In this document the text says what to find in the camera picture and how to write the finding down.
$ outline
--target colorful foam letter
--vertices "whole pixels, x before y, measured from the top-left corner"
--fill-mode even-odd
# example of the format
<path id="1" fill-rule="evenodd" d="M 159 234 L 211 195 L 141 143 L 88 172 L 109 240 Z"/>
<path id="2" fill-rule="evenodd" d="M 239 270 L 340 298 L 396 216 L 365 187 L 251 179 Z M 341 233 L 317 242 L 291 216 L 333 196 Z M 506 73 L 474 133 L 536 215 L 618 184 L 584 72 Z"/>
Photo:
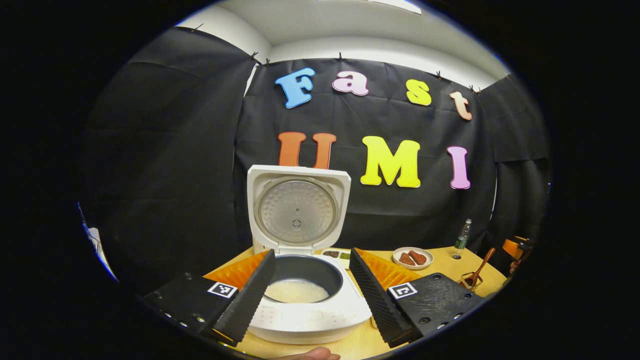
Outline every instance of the colorful foam letter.
<path id="1" fill-rule="evenodd" d="M 453 160 L 453 180 L 451 180 L 451 187 L 454 189 L 470 188 L 471 182 L 467 179 L 467 164 L 465 162 L 467 150 L 464 147 L 450 146 L 447 148 L 447 152 Z"/>
<path id="2" fill-rule="evenodd" d="M 341 92 L 353 92 L 358 96 L 369 93 L 367 89 L 367 77 L 355 71 L 340 71 L 338 78 L 333 81 L 333 88 Z"/>
<path id="3" fill-rule="evenodd" d="M 280 158 L 278 165 L 285 167 L 297 167 L 298 156 L 300 154 L 300 144 L 307 137 L 303 133 L 288 131 L 278 135 L 280 140 Z M 318 133 L 313 135 L 314 141 L 317 143 L 316 164 L 314 168 L 329 168 L 329 159 L 331 158 L 331 144 L 336 141 L 333 134 Z"/>
<path id="4" fill-rule="evenodd" d="M 429 87 L 425 84 L 424 81 L 418 81 L 416 79 L 410 79 L 406 81 L 406 96 L 409 98 L 414 104 L 427 106 L 431 104 L 431 95 L 427 91 L 429 91 Z"/>
<path id="5" fill-rule="evenodd" d="M 282 86 L 282 90 L 284 90 L 284 94 L 287 96 L 287 102 L 284 105 L 287 109 L 295 108 L 311 100 L 311 94 L 304 93 L 302 89 L 311 90 L 314 88 L 314 84 L 308 77 L 315 74 L 316 72 L 313 69 L 305 67 L 302 70 L 292 72 L 276 80 L 276 84 Z"/>
<path id="6" fill-rule="evenodd" d="M 420 144 L 411 140 L 400 143 L 396 154 L 391 154 L 385 139 L 379 136 L 365 136 L 362 143 L 367 146 L 367 170 L 360 178 L 365 185 L 380 185 L 382 179 L 378 176 L 378 167 L 382 169 L 387 185 L 391 185 L 398 171 L 400 177 L 396 183 L 403 188 L 418 188 L 418 150 Z"/>
<path id="7" fill-rule="evenodd" d="M 469 105 L 469 102 L 462 97 L 462 94 L 459 91 L 456 91 L 449 94 L 449 96 L 451 96 L 451 99 L 456 102 L 456 109 L 460 116 L 466 121 L 471 120 L 471 113 L 467 111 L 467 107 L 465 106 Z"/>

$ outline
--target meat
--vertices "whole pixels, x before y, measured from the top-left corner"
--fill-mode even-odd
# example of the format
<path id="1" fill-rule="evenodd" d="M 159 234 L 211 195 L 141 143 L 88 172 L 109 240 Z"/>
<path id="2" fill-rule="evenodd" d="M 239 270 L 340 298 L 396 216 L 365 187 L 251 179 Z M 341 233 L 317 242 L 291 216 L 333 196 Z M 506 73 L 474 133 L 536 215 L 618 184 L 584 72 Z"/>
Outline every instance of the meat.
<path id="1" fill-rule="evenodd" d="M 424 263 L 427 262 L 427 257 L 422 255 L 422 254 L 418 254 L 417 252 L 411 250 L 409 251 L 409 255 L 413 258 L 413 260 L 415 261 L 416 264 L 418 265 L 424 265 Z"/>
<path id="2" fill-rule="evenodd" d="M 400 255 L 400 262 L 403 264 L 415 266 L 415 263 L 406 252 L 403 252 L 402 255 Z"/>

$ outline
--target wooden table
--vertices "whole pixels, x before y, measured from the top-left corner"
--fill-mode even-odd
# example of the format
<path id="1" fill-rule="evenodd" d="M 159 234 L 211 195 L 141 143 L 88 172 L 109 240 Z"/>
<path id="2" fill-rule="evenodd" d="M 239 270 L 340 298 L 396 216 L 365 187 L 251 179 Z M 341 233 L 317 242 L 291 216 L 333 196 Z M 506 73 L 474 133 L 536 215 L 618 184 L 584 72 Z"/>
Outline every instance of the wooden table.
<path id="1" fill-rule="evenodd" d="M 367 250 L 371 254 L 377 255 L 381 258 L 388 259 L 392 261 L 392 253 L 393 251 L 379 251 L 379 250 Z M 433 262 L 431 265 L 427 266 L 427 268 L 422 270 L 417 270 L 416 272 L 420 275 L 429 275 L 435 272 L 439 272 L 444 274 L 451 279 L 458 280 L 467 272 L 472 272 L 477 270 L 477 268 L 482 263 L 482 259 L 475 255 L 473 252 L 468 249 L 464 250 L 462 254 L 462 258 L 459 260 L 453 259 L 451 255 L 453 254 L 453 247 L 443 247 L 439 249 L 428 249 L 428 251 L 433 255 Z M 242 254 L 236 256 L 235 258 L 227 261 L 224 265 L 221 265 L 219 268 L 222 268 L 227 265 L 231 265 L 236 261 L 240 261 L 242 259 L 246 259 L 249 256 L 253 255 L 253 248 L 249 248 L 244 251 Z M 358 283 L 353 278 L 353 274 L 347 270 L 349 276 L 353 280 L 353 283 L 358 286 Z M 498 270 L 496 270 L 491 265 L 487 264 L 484 266 L 481 276 L 483 278 L 483 283 L 480 284 L 476 290 L 476 294 L 485 297 L 495 291 L 500 290 L 502 284 L 506 280 L 504 275 L 502 275 Z M 325 344 L 317 344 L 317 345 L 288 345 L 288 344 L 279 344 L 272 343 L 270 341 L 265 341 L 260 338 L 255 337 L 251 333 L 247 332 L 244 336 L 242 342 L 238 343 L 236 350 L 241 352 L 246 352 L 247 354 L 251 354 L 258 357 L 263 357 L 269 359 L 271 357 L 279 357 L 293 354 L 300 354 L 307 352 L 316 346 L 324 346 L 329 349 L 333 353 L 340 354 L 341 360 L 360 360 L 366 359 L 368 357 L 376 356 L 388 352 L 391 350 L 387 343 L 382 340 L 380 333 L 378 330 L 373 327 L 371 321 L 363 323 L 359 328 L 354 330 L 351 334 L 347 335 L 345 338 L 342 338 L 339 341 L 333 341 L 331 343 Z M 406 344 L 399 345 L 396 348 L 405 346 Z"/>

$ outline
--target pink letter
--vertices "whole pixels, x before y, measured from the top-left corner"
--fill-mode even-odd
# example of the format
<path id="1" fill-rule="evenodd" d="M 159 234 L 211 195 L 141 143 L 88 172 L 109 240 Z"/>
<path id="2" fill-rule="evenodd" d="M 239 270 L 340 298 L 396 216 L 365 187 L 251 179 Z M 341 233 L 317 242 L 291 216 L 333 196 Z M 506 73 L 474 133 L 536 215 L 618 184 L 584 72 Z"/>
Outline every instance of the pink letter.
<path id="1" fill-rule="evenodd" d="M 467 150 L 464 147 L 450 146 L 447 148 L 447 152 L 453 160 L 453 180 L 451 181 L 451 187 L 454 189 L 470 188 L 471 182 L 467 180 L 467 164 L 465 163 Z"/>
<path id="2" fill-rule="evenodd" d="M 449 96 L 451 96 L 451 99 L 456 102 L 456 109 L 460 116 L 466 121 L 471 120 L 471 113 L 467 111 L 467 107 L 465 106 L 469 105 L 469 102 L 462 97 L 462 94 L 459 91 L 456 91 L 449 94 Z"/>
<path id="3" fill-rule="evenodd" d="M 353 92 L 358 96 L 369 93 L 367 89 L 367 77 L 355 71 L 340 71 L 338 78 L 333 81 L 333 88 L 340 92 Z"/>

